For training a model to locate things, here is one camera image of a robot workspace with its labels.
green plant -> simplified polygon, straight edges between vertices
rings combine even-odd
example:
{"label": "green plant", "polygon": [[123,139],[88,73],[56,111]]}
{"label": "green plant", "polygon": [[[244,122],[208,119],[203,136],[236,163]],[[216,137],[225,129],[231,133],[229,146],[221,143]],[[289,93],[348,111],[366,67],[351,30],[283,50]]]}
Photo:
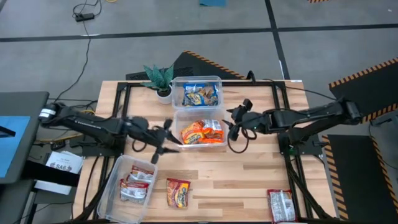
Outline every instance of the green plant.
{"label": "green plant", "polygon": [[174,65],[170,66],[168,69],[163,68],[161,70],[159,70],[156,65],[154,65],[154,69],[150,69],[144,65],[144,70],[152,82],[141,83],[141,85],[158,90],[159,92],[168,92],[170,82],[173,79]]}

wooden table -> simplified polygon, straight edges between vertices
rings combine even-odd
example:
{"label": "wooden table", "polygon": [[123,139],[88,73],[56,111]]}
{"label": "wooden table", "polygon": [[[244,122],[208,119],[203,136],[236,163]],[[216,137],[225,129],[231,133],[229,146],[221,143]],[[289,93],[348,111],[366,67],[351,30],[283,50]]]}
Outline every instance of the wooden table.
{"label": "wooden table", "polygon": [[[117,83],[103,82],[96,115],[102,117],[111,115]],[[303,88],[301,82],[286,81],[286,85]],[[274,108],[271,88],[266,86],[229,86],[224,87],[223,93],[225,109],[237,107],[243,102],[245,96],[253,102],[252,111],[262,112]],[[308,108],[304,91],[287,89],[287,93],[292,109]],[[149,120],[152,127],[153,125],[162,126],[166,118],[173,117],[174,112],[171,105],[158,103],[152,90],[141,87],[132,88],[127,115],[143,116]],[[235,154],[226,146],[161,156],[157,164],[159,173],[144,221],[271,221],[267,204],[267,189],[289,189],[289,183],[284,159],[279,154],[276,135],[258,134],[257,136],[257,140],[251,141],[243,154]],[[149,146],[144,152],[136,153],[132,151],[131,143],[132,140],[128,139],[125,154],[147,161],[151,159],[153,147]],[[239,150],[245,143],[245,139],[239,138],[233,143],[233,147]],[[323,164],[314,156],[302,156],[302,160],[309,191],[328,214],[335,216]],[[102,161],[103,159],[100,158],[95,166],[88,187],[86,204],[90,202],[98,189]],[[73,206],[75,216],[82,212],[83,197],[93,162],[94,158],[87,158],[84,161]],[[165,182],[167,177],[192,182],[188,193],[189,205],[186,210],[176,210],[167,206]],[[298,194],[298,196],[301,200],[301,214],[304,217],[302,195]]]}

blue mat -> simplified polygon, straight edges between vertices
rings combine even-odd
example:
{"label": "blue mat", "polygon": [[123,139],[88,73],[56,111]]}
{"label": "blue mat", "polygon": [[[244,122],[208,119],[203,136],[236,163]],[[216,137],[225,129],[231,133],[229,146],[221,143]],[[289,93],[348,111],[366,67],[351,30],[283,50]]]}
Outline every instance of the blue mat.
{"label": "blue mat", "polygon": [[30,116],[0,116],[0,126],[15,131],[14,137],[0,138],[0,177],[5,177],[24,135]]}
{"label": "blue mat", "polygon": [[225,7],[226,0],[200,0],[200,5]]}

gray floor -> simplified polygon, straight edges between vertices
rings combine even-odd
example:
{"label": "gray floor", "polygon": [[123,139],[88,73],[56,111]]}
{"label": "gray floor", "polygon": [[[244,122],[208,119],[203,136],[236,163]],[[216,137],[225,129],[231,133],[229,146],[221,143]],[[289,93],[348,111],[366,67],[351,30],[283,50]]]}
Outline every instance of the gray floor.
{"label": "gray floor", "polygon": [[[72,19],[73,6],[83,2],[8,0],[0,12],[0,39],[85,35],[83,24]],[[262,0],[228,0],[224,8],[200,7],[194,0],[102,2],[101,15],[86,23],[89,34],[271,27]],[[306,0],[271,0],[271,4],[278,27],[398,21],[396,0],[329,0],[317,4]],[[398,52],[398,29],[280,32],[279,35],[290,78],[303,80],[306,88],[330,96],[328,83],[396,57]],[[0,42],[0,91],[44,90],[50,92],[50,97],[56,97],[79,75],[87,42]],[[103,80],[123,80],[127,73],[142,71],[143,64],[168,66],[183,50],[192,50],[242,74],[253,70],[257,78],[282,78],[271,32],[95,39],[90,45],[83,77],[63,97],[97,99]],[[317,95],[307,94],[307,97],[310,106],[328,102]],[[372,134],[379,141],[385,160],[398,167],[398,151],[394,150],[398,140],[393,128],[385,124],[372,128]],[[368,126],[337,126],[325,133],[368,135]],[[54,138],[59,134],[40,129],[38,138]],[[48,151],[34,147],[32,155],[40,157]],[[397,191],[398,173],[390,167],[388,171]],[[48,196],[47,203],[53,199],[54,196]],[[73,195],[57,200],[67,202],[73,200]],[[35,215],[34,223],[63,222],[68,218],[70,205],[51,205]]]}

white pot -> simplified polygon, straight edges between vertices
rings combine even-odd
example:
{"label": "white pot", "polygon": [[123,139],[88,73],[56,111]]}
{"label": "white pot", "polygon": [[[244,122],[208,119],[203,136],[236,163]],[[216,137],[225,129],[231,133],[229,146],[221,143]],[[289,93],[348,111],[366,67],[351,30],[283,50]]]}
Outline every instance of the white pot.
{"label": "white pot", "polygon": [[172,103],[172,92],[173,92],[173,87],[170,86],[170,88],[172,89],[172,91],[170,91],[170,94],[168,96],[159,96],[159,94],[157,94],[156,91],[156,96],[157,96],[157,100],[162,103],[162,104],[171,104]]}

